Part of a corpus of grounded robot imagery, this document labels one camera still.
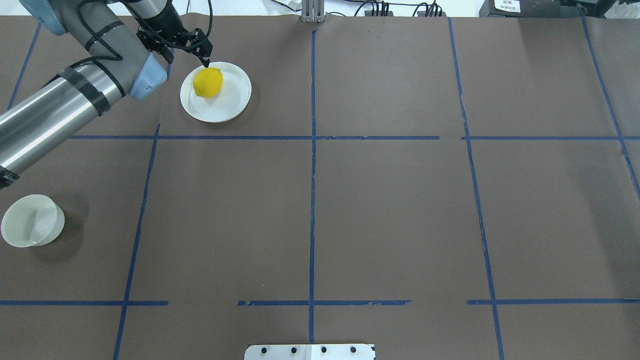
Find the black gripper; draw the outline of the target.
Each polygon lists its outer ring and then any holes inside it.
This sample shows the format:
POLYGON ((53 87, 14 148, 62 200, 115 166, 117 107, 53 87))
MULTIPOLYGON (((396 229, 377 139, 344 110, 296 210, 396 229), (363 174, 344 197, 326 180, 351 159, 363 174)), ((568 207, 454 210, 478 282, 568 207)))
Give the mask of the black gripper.
POLYGON ((182 50, 197 57, 204 68, 210 66, 211 42, 200 28, 192 31, 180 30, 170 37, 169 33, 163 34, 140 26, 136 36, 146 50, 161 55, 167 64, 174 62, 175 56, 172 50, 182 50))

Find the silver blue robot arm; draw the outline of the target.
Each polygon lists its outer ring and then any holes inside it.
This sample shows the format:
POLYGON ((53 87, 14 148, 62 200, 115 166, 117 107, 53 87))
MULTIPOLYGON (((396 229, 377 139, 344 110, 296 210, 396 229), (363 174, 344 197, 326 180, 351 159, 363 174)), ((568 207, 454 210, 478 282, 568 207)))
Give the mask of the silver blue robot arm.
POLYGON ((20 175, 121 99, 141 101, 167 81, 172 50, 210 64, 213 14, 206 29, 188 30, 171 0, 124 0, 138 23, 129 30, 109 0, 23 0, 22 6, 54 35, 70 34, 87 58, 58 71, 39 91, 1 116, 1 187, 20 175))

